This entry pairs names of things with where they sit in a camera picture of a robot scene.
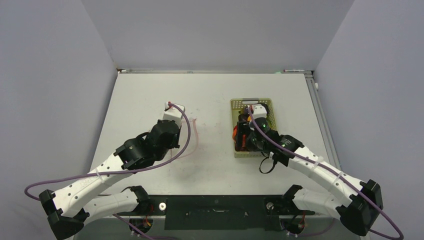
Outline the orange tangerine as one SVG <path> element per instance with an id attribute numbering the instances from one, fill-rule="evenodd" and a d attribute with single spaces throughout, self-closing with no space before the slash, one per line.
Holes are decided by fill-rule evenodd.
<path id="1" fill-rule="evenodd" d="M 238 127 L 235 126 L 232 132 L 232 139 L 233 139 L 234 145 L 237 144 L 237 132 L 238 132 Z"/>

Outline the beige plastic basket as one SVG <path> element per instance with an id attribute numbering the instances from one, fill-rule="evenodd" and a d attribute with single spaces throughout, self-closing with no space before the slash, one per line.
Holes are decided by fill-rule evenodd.
<path id="1" fill-rule="evenodd" d="M 233 128 L 238 122 L 238 111 L 255 104 L 267 104 L 269 107 L 268 123 L 273 130 L 277 129 L 276 119 L 273 109 L 273 102 L 270 98 L 233 98 L 230 100 L 230 113 Z M 236 151 L 236 145 L 233 143 L 233 152 L 235 158 L 258 158 L 262 156 L 260 151 Z"/>

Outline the clear zip top bag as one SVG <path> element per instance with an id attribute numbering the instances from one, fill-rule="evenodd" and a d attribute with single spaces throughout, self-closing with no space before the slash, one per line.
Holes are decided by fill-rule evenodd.
<path id="1" fill-rule="evenodd" d="M 197 151 L 199 147 L 199 133 L 197 129 L 197 119 L 189 117 L 188 121 L 183 120 L 182 121 L 183 130 L 187 130 L 188 128 L 187 123 L 189 124 L 189 127 L 190 127 L 190 134 L 188 134 L 188 132 L 185 132 L 182 138 L 183 142 L 181 144 L 181 147 L 178 149 L 172 149 L 169 151 L 169 160 L 182 159 L 182 158 L 191 156 Z M 183 150 L 183 147 L 187 143 L 188 137 L 189 137 L 188 145 L 186 146 L 182 154 L 176 157 L 176 155 Z"/>

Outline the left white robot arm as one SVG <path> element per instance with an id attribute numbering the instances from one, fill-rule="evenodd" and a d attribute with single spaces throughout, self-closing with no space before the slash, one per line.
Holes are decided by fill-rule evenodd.
<path id="1" fill-rule="evenodd" d="M 90 172 L 90 177 L 56 191 L 47 189 L 40 193 L 40 203 L 56 239 L 72 237 L 88 223 L 113 214 L 145 214 L 151 201 L 140 185 L 109 196 L 98 195 L 130 177 L 133 170 L 150 167 L 161 161 L 169 150 L 178 148 L 180 132 L 181 121 L 158 120 L 150 132 L 125 141 Z"/>

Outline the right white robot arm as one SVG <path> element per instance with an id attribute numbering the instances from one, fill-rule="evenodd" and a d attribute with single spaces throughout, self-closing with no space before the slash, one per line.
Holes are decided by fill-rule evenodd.
<path id="1" fill-rule="evenodd" d="M 314 154 L 300 140 L 273 130 L 267 119 L 238 121 L 233 128 L 235 149 L 260 152 L 273 164 L 296 170 L 310 178 L 328 193 L 292 185 L 283 195 L 283 209 L 289 214 L 312 211 L 338 219 L 358 236 L 366 236 L 383 209 L 380 185 L 352 177 Z"/>

